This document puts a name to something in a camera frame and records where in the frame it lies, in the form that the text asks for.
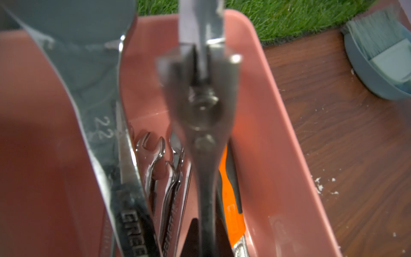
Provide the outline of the small silver wrench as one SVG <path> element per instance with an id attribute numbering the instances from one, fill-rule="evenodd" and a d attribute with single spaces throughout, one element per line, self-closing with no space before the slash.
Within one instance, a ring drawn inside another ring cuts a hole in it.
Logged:
<path id="1" fill-rule="evenodd" d="M 152 176 L 156 163 L 163 158 L 165 154 L 165 139 L 160 137 L 153 150 L 147 148 L 148 140 L 151 132 L 143 134 L 136 143 L 136 156 L 139 162 L 140 178 L 143 190 L 149 200 L 152 211 L 154 212 L 155 203 L 154 198 L 151 197 L 152 191 Z"/>

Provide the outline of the large silver combination wrench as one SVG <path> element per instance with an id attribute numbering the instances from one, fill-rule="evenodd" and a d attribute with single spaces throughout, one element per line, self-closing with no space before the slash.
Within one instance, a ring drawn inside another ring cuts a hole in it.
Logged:
<path id="1" fill-rule="evenodd" d="M 159 257 L 120 93 L 136 1 L 2 1 L 51 64 L 74 108 L 121 255 Z"/>

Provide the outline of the pink plastic storage box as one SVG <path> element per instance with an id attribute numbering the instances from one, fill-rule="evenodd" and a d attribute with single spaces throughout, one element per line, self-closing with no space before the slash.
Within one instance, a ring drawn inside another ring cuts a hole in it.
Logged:
<path id="1" fill-rule="evenodd" d="M 121 87 L 136 137 L 169 134 L 155 61 L 178 43 L 177 15 L 139 17 Z M 253 257 L 338 257 L 340 250 L 256 31 L 225 13 L 242 54 L 232 146 Z M 74 110 L 23 30 L 1 33 L 1 256 L 98 257 L 106 210 Z"/>

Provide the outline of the medium silver wrench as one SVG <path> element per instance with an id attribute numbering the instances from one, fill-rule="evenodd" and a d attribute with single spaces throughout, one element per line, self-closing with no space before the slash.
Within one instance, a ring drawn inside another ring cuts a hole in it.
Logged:
<path id="1" fill-rule="evenodd" d="M 160 230 L 159 238 L 161 240 L 161 249 L 164 257 L 167 256 L 167 231 L 170 215 L 172 213 L 171 208 L 174 202 L 175 189 L 179 183 L 179 173 L 174 168 L 174 165 L 170 161 L 165 162 L 165 171 L 166 171 L 166 186 L 164 189 L 164 197 L 162 198 L 162 209 L 161 209 L 161 221 L 160 221 Z"/>

